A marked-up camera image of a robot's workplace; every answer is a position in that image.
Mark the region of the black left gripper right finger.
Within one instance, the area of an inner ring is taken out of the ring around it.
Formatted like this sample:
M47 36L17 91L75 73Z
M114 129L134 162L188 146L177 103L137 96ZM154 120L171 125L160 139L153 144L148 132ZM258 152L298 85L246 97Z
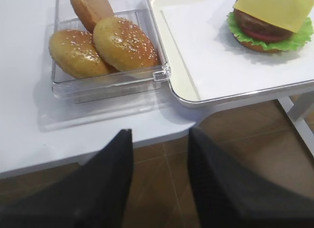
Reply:
M312 228L314 201L250 171L202 130L188 134L187 167L203 228Z

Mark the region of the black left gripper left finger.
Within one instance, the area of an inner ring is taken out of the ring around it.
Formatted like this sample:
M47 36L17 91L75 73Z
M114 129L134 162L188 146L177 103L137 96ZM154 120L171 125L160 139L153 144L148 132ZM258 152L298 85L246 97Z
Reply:
M124 129L61 181L0 209L2 228L121 228L133 174Z

